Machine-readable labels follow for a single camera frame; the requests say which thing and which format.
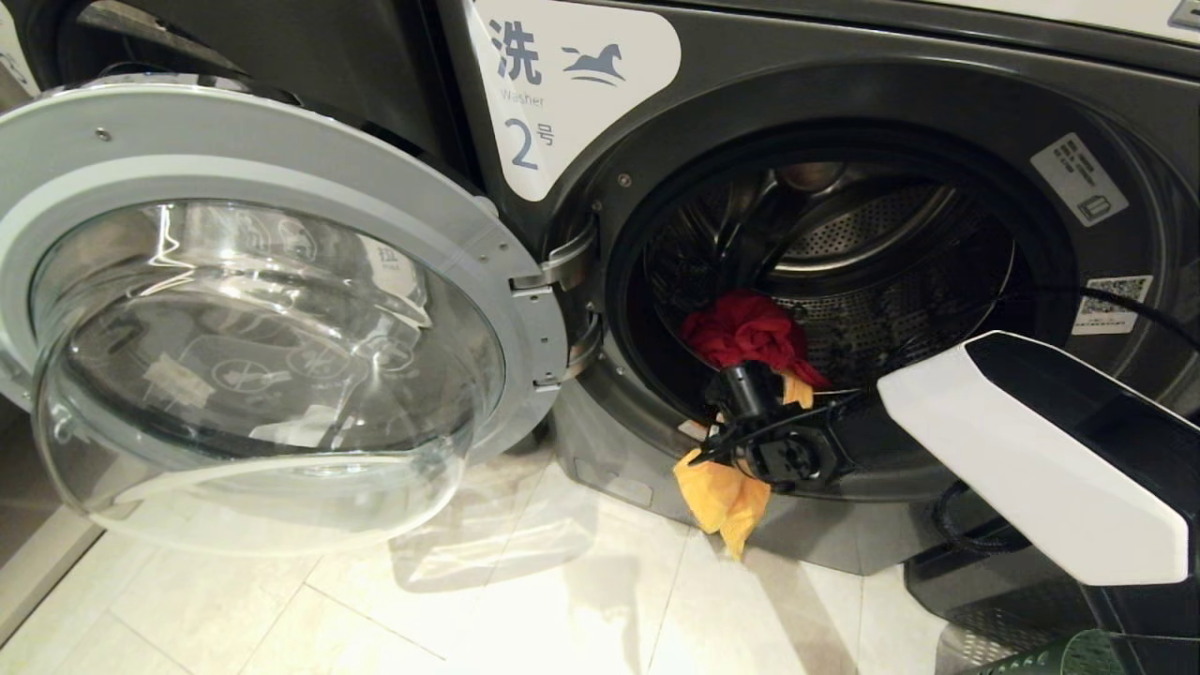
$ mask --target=green object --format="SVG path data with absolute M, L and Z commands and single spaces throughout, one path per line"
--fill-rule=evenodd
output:
M 1084 631 L 1070 638 L 1010 656 L 961 675 L 1126 675 L 1104 631 Z

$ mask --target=white tile floor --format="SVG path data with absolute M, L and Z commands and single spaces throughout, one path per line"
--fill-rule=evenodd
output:
M 240 560 L 106 534 L 0 674 L 931 675 L 944 622 L 894 568 L 750 550 L 571 483 L 545 450 L 474 467 L 407 537 Z

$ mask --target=washer door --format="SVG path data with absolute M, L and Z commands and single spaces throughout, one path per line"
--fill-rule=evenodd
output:
M 539 264 L 350 126 L 124 77 L 4 115 L 0 157 L 4 388 L 106 527 L 236 554 L 390 538 L 558 394 Z

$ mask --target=yellow cloth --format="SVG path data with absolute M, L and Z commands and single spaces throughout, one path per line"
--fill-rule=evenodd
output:
M 784 402 L 799 402 L 811 408 L 812 387 L 797 377 L 784 376 Z M 676 464 L 679 491 L 700 528 L 708 534 L 720 532 L 733 560 L 742 560 L 746 539 L 767 510 L 770 485 L 724 464 L 706 461 L 689 466 L 698 454 L 700 448 L 694 448 Z

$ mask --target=washing machine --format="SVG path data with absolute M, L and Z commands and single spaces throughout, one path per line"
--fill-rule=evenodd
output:
M 1200 32 L 1174 2 L 1129 26 L 1068 5 L 1079 25 L 904 1 L 442 1 L 487 195 L 517 229 L 551 223 L 544 257 L 599 241 L 564 305 L 604 338 L 554 407 L 563 468 L 689 519 L 671 468 L 713 420 L 714 370 L 680 325 L 736 287 L 804 327 L 833 382 L 818 406 L 853 398 L 818 476 L 775 483 L 751 538 L 791 557 L 868 574 L 946 540 L 930 509 L 954 477 L 871 388 L 967 335 L 1031 335 L 1195 410 L 1186 345 L 1074 289 L 1196 329 Z
M 397 536 L 574 369 L 424 2 L 5 0 L 0 390 L 67 504 L 224 554 Z

